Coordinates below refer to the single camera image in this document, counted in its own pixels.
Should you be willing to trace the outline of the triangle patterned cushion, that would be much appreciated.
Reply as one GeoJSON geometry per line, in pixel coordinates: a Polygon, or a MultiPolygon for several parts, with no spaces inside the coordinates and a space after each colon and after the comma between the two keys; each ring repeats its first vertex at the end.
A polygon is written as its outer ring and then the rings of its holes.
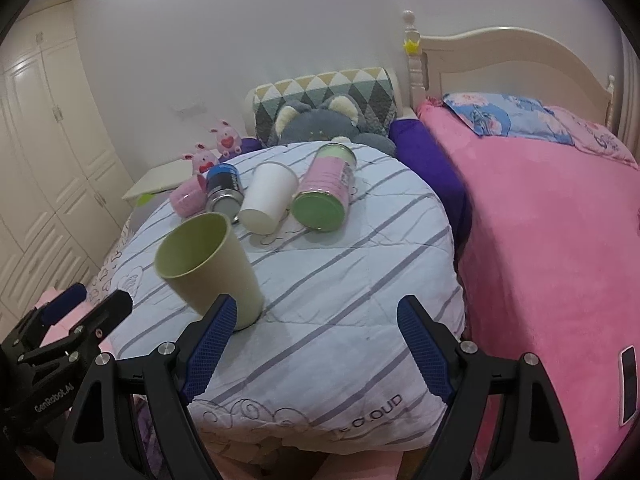
{"type": "Polygon", "coordinates": [[[280,108],[290,101],[318,107],[332,96],[350,96],[370,132],[386,134],[401,116],[402,102],[395,73],[385,67],[351,68],[260,84],[243,103],[245,133],[269,143],[280,108]]]}

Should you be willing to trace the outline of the purple cloth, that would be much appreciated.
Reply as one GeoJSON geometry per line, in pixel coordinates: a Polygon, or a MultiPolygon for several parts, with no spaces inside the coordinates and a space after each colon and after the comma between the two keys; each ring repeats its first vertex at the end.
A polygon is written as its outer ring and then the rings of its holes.
{"type": "Polygon", "coordinates": [[[388,137],[396,144],[395,157],[425,181],[444,205],[459,259],[471,232],[472,205],[457,170],[416,118],[393,120],[388,137]]]}

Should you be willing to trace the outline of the blue cartoon pillow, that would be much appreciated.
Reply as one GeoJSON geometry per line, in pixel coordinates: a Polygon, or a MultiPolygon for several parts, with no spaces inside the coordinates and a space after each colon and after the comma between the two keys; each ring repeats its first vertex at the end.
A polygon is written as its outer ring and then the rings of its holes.
{"type": "Polygon", "coordinates": [[[574,145],[567,128],[542,103],[498,93],[447,93],[442,102],[477,136],[501,136],[574,145]]]}

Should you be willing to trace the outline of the pink bunny toy front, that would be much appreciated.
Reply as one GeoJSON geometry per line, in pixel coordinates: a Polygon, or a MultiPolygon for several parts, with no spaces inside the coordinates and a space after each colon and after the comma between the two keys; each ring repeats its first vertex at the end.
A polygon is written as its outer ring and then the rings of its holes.
{"type": "Polygon", "coordinates": [[[205,144],[198,143],[192,153],[184,153],[181,158],[192,165],[194,174],[206,174],[209,169],[219,165],[219,159],[205,144]]]}

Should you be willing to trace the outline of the black phone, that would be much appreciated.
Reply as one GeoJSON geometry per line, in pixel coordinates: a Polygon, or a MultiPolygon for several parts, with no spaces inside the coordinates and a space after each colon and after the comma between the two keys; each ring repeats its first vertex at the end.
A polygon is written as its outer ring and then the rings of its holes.
{"type": "Polygon", "coordinates": [[[638,411],[638,365],[636,348],[620,352],[620,426],[626,426],[638,411]]]}

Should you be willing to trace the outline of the pink cup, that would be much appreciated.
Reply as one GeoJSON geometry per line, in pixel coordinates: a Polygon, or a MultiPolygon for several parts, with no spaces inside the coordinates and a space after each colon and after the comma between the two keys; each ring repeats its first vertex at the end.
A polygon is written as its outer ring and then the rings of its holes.
{"type": "Polygon", "coordinates": [[[202,174],[190,177],[169,195],[171,208],[183,219],[203,211],[206,200],[206,179],[202,174]]]}

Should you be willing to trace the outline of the green plastic cup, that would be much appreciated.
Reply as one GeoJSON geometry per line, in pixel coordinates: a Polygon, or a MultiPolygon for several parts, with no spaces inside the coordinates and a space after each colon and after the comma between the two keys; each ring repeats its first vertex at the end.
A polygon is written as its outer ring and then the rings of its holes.
{"type": "Polygon", "coordinates": [[[256,274],[223,214],[206,212],[183,221],[160,243],[154,268],[200,315],[223,294],[235,301],[235,330],[244,330],[262,315],[265,298],[256,274]]]}

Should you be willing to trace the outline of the pink bed blanket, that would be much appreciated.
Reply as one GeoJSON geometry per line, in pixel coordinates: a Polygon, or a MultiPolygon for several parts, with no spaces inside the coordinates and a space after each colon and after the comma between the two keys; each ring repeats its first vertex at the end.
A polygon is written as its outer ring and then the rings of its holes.
{"type": "Polygon", "coordinates": [[[459,262],[472,338],[489,354],[541,358],[579,474],[625,440],[620,356],[639,344],[639,173],[571,146],[481,138],[447,107],[416,112],[472,205],[459,262]]]}

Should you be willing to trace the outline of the white nightstand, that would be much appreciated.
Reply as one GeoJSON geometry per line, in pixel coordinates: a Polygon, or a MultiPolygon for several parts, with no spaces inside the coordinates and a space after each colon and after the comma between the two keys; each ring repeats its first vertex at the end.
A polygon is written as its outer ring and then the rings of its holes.
{"type": "Polygon", "coordinates": [[[190,160],[174,160],[166,164],[156,166],[148,170],[137,182],[122,196],[123,200],[135,200],[144,194],[155,194],[178,188],[178,186],[190,179],[193,174],[190,160]]]}

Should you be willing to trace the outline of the pink green-lidded canister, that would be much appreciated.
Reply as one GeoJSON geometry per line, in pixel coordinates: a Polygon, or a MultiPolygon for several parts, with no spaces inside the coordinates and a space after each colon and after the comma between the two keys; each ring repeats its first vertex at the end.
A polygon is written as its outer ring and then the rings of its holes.
{"type": "Polygon", "coordinates": [[[348,215],[356,167],[355,153],[345,144],[320,146],[294,195],[293,217],[307,229],[338,230],[348,215]]]}

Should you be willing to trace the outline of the cream wooden headboard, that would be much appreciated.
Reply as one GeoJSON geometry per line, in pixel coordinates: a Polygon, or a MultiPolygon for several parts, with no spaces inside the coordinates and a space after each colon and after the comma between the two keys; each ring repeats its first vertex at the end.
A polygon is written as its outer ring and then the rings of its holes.
{"type": "Polygon", "coordinates": [[[425,36],[410,10],[402,12],[404,41],[419,40],[408,56],[409,107],[450,92],[504,93],[559,105],[614,128],[614,76],[602,81],[564,44],[534,30],[499,26],[452,36],[425,36]]]}

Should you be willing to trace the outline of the grey plush toy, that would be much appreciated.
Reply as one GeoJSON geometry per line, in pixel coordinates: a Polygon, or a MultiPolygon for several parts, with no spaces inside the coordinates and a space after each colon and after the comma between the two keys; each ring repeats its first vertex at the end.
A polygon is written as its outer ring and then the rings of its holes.
{"type": "Polygon", "coordinates": [[[362,144],[392,157],[396,155],[396,144],[388,134],[372,128],[347,94],[330,96],[316,107],[300,101],[286,102],[277,111],[267,144],[316,141],[362,144]]]}

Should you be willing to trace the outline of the white paper cup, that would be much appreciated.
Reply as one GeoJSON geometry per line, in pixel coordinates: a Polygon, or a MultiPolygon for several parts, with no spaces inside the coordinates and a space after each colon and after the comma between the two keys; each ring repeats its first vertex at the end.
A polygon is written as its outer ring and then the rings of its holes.
{"type": "Polygon", "coordinates": [[[239,222],[254,234],[273,233],[297,189],[298,177],[290,167],[280,162],[262,162],[254,169],[245,192],[239,222]]]}

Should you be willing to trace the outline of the heart patterned sheet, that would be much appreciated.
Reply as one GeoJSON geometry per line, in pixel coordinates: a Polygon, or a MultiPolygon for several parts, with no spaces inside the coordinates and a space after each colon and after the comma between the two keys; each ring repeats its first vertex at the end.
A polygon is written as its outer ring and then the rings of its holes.
{"type": "Polygon", "coordinates": [[[127,246],[130,237],[132,237],[131,219],[132,216],[129,216],[122,228],[122,232],[120,232],[119,239],[116,240],[99,271],[96,272],[96,275],[87,286],[87,300],[93,306],[97,306],[110,291],[113,276],[120,265],[120,260],[122,260],[122,251],[127,246]]]}

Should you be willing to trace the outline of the pink bunny toy rear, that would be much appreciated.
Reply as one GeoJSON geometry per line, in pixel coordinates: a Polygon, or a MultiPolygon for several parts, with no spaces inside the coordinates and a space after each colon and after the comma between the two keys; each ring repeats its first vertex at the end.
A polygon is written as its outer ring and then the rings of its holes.
{"type": "Polygon", "coordinates": [[[215,137],[216,150],[222,162],[243,153],[240,134],[225,120],[221,120],[216,127],[210,129],[210,132],[215,137]]]}

